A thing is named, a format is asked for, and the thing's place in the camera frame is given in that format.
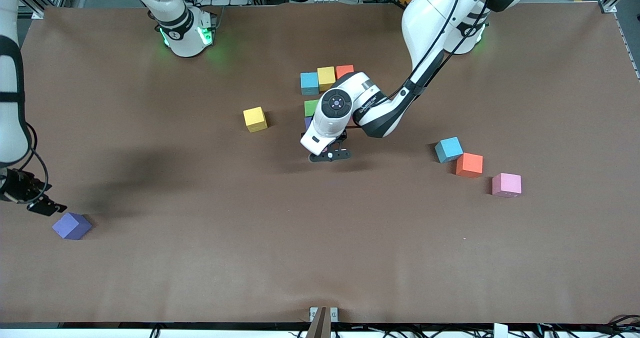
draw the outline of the yellow cube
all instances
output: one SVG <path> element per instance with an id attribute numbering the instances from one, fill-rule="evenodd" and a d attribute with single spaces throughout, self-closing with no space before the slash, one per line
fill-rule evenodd
<path id="1" fill-rule="evenodd" d="M 244 114 L 244 124 L 249 128 L 249 132 L 253 133 L 267 129 L 267 119 L 262 107 L 244 110 L 242 114 Z"/>
<path id="2" fill-rule="evenodd" d="M 336 70 L 334 67 L 318 68 L 318 85 L 320 85 L 320 92 L 329 90 L 334 83 L 336 83 Z"/>

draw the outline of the green cube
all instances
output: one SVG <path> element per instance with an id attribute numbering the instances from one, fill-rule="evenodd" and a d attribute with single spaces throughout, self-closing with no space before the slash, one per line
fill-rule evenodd
<path id="1" fill-rule="evenodd" d="M 311 116 L 314 115 L 314 112 L 316 111 L 316 106 L 318 105 L 319 101 L 320 101 L 320 99 L 304 101 L 304 116 L 305 117 L 311 117 Z"/>

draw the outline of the brown table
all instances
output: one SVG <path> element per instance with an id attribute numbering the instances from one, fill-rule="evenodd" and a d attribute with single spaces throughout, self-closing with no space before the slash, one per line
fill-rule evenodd
<path id="1" fill-rule="evenodd" d="M 389 137 L 311 164 L 299 73 L 410 60 L 393 5 L 229 8 L 178 58 L 143 9 L 47 10 L 23 47 L 50 196 L 83 240 L 2 204 L 0 320 L 606 322 L 640 311 L 639 85 L 596 3 L 491 18 Z M 249 133 L 242 110 L 270 128 Z M 485 158 L 455 176 L 433 145 Z M 35 163 L 30 170 L 39 173 Z M 524 195 L 489 194 L 521 174 Z"/>

